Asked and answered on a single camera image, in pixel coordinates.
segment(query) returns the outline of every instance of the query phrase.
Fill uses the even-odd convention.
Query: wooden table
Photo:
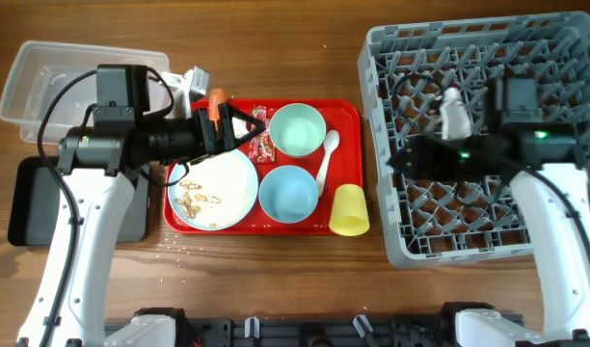
[[[165,52],[171,70],[198,65],[235,97],[342,98],[362,109],[356,61],[368,29],[421,21],[583,10],[590,1],[394,0],[206,1],[0,0],[0,95],[19,46],[52,40]],[[371,230],[362,237],[182,236],[160,216],[151,232],[118,247],[106,314],[183,307],[189,316],[245,318],[435,312],[446,301],[483,301],[543,323],[529,256],[463,267],[399,271],[387,261],[376,203],[369,129],[364,164]],[[40,284],[47,252],[15,248],[6,232],[16,166],[36,155],[0,120],[0,346],[13,344]]]

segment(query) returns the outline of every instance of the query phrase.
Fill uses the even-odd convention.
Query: plate
[[[177,181],[184,174],[185,168],[176,165],[169,182]],[[255,205],[258,174],[248,156],[232,150],[191,166],[190,173],[169,187],[167,194],[174,213],[188,226],[205,231],[222,230],[236,225]],[[196,216],[188,217],[184,204],[192,206],[188,212]]]

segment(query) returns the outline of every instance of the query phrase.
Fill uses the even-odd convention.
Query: red wrapper
[[[273,163],[276,161],[276,151],[274,143],[269,137],[269,120],[267,119],[267,109],[265,106],[255,106],[253,117],[263,120],[265,131],[250,140],[248,157],[253,163]]]

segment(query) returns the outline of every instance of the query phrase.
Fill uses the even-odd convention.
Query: white plate
[[[169,176],[169,182],[178,180],[184,173],[182,165],[175,166]],[[183,199],[187,191],[179,183],[169,187],[169,203],[181,221],[200,230],[215,231],[234,226],[250,212],[258,194],[258,174],[255,166],[248,156],[238,149],[191,166],[190,173],[181,181],[191,181],[202,186],[199,190],[190,191],[191,199],[194,204],[201,207],[201,212],[195,219],[186,217],[183,207],[175,202],[176,198]],[[199,201],[195,198],[196,194],[214,196],[221,202]]]

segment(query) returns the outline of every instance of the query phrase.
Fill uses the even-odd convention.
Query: light green bowl
[[[317,150],[326,132],[323,116],[314,107],[301,103],[280,108],[269,123],[269,136],[276,148],[294,158]]]

